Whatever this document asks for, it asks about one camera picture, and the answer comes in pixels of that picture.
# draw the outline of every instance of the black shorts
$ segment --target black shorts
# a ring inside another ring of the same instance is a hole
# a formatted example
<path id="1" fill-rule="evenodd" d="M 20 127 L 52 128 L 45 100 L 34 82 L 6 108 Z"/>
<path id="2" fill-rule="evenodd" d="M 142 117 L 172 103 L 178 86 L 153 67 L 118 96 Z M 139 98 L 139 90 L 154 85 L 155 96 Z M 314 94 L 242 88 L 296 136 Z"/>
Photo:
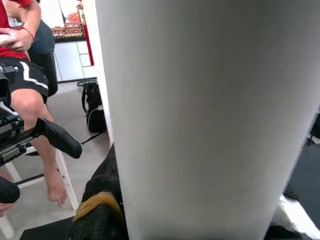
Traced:
<path id="1" fill-rule="evenodd" d="M 23 58 L 1 56 L 0 66 L 12 66 L 18 70 L 10 84 L 11 93 L 18 89 L 33 89 L 42 95 L 44 102 L 47 101 L 48 79 L 38 65 Z"/>

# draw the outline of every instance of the black handle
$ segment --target black handle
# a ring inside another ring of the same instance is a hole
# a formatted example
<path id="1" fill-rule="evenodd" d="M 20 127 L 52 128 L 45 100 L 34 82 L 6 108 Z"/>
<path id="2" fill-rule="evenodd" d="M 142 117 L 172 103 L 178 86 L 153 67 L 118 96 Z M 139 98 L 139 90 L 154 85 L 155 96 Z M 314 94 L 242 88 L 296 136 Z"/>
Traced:
<path id="1" fill-rule="evenodd" d="M 20 197 L 19 187 L 0 176 L 0 203 L 13 204 Z"/>
<path id="2" fill-rule="evenodd" d="M 45 136 L 52 146 L 75 159 L 78 159 L 81 156 L 81 144 L 75 140 L 63 127 L 55 124 L 52 121 L 38 118 L 33 133 L 33 137 L 35 138 L 39 135 Z"/>

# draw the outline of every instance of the tan strap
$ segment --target tan strap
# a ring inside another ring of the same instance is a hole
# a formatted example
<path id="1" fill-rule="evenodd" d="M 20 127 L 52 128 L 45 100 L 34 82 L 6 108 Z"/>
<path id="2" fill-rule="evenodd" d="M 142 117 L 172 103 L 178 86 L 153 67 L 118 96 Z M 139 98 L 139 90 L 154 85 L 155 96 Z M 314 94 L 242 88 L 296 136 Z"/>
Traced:
<path id="1" fill-rule="evenodd" d="M 115 196 L 111 192 L 106 191 L 102 191 L 96 195 L 93 195 L 87 201 L 81 203 L 72 221 L 75 222 L 84 217 L 100 204 L 107 204 L 112 209 L 118 224 L 122 225 L 123 227 L 126 225 L 125 218 Z"/>

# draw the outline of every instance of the black bag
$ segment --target black bag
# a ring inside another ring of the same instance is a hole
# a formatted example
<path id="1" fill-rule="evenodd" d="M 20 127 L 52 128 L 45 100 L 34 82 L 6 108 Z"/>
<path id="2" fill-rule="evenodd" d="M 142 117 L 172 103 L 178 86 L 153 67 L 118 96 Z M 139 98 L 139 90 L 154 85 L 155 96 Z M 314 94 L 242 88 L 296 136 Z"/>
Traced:
<path id="1" fill-rule="evenodd" d="M 99 85 L 96 82 L 85 83 L 81 100 L 89 131 L 92 133 L 104 132 L 107 129 L 107 125 Z"/>

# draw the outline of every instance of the white column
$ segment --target white column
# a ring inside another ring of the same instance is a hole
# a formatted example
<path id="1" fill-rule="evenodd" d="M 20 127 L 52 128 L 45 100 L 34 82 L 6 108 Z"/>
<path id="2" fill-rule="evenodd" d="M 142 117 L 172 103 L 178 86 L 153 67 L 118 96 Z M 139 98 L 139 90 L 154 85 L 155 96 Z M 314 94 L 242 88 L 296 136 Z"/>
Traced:
<path id="1" fill-rule="evenodd" d="M 320 101 L 320 2 L 95 3 L 130 239 L 262 240 Z"/>

